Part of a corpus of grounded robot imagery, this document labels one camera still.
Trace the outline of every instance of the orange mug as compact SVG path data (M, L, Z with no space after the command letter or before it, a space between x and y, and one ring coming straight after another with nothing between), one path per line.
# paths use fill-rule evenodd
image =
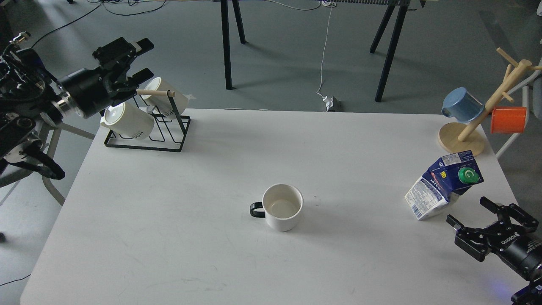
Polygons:
M527 108L495 107L491 115L491 133L520 134L525 129Z

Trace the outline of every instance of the mug handle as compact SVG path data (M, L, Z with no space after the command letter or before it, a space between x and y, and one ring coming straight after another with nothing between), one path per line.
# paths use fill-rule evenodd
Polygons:
M263 208L263 204L262 202L255 202L253 204L250 205L250 215L252 215L252 217L257 217L257 218L264 218L266 216L266 213L265 212L258 212L258 211L255 211L255 209L257 208Z
M445 116L445 117L448 117L448 118L451 118L453 115L451 114L451 112L447 109L447 108L442 108L442 114Z

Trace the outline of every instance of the green bottle cap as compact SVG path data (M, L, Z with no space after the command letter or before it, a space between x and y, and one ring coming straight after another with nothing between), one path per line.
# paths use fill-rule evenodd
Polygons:
M470 167L463 167L459 170L459 180L465 184L478 182L478 174Z

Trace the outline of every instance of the white mug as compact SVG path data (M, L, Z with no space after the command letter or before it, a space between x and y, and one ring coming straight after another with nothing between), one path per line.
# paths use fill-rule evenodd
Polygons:
M160 91L169 90L171 92L175 92L175 97L173 98L173 101L175 102L175 106L177 107L177 110L179 111L179 115L183 113L186 107L188 107L188 98L186 98L180 91L173 88L173 86L168 84L161 77L157 77L151 80L145 87L145 90L160 90ZM171 119L171 120L177 119L168 97L142 95L141 98L143 98L143 100L147 104L156 106L158 110L160 111L160 113L163 114L166 118Z
M100 119L100 125L132 139L144 139L154 128L154 117L124 102L115 107L109 106Z
M257 208L263 208L264 212L255 211ZM250 215L265 217L270 227L284 232L298 224L302 208L301 192L293 186L278 184L266 190L262 201L250 205Z

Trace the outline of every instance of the black metal mug rack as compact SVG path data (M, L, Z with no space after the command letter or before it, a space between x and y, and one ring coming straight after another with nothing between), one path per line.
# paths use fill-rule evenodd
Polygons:
M147 138L149 141L147 141L147 140L144 140L144 141L146 143L149 143L149 144L153 143L153 142L154 143L173 143L173 144L175 144L174 148L163 148L163 147L156 147L156 146L142 146L142 145L129 145L129 144L112 143L112 142L119 141L120 139L122 139L122 142L124 142L124 140L126 140L127 142L131 142L131 143L142 142L142 140L135 140L135 139L132 139L132 138L129 138L129 137L124 137L121 134L118 134L118 133L114 132L113 130L110 130L109 133L107 134L107 137L106 137L106 139L104 141L104 145L106 147L115 147L115 148L173 151L173 152L179 153L183 149L184 141L186 139L186 134L188 133L188 127L190 126L191 119L190 119L189 116L181 116L179 114L179 110L177 109L177 106L175 105L175 101L171 96L169 96L169 94L170 94L170 91L168 90L167 95L168 95L169 101L171 103L171 106L173 108L173 111L175 113L175 117L177 118L177 123L179 124L180 130L182 131L183 139L179 141L176 138L176 136L174 135L175 133L171 132L170 126L172 124L176 124L176 123L174 123L173 120L167 119L165 117L165 115L163 115L160 112L160 110L156 107L156 110L158 111L158 113L155 113L154 111L152 111L152 113L149 113L149 114L154 117L154 122L156 124L155 128L158 128L160 136L157 139L152 138L151 136L149 136ZM145 102L145 100L143 98L141 98L141 100L143 101L143 103L147 107L149 106ZM135 97L133 98L133 101L134 101L135 105L139 108L139 104L138 104Z

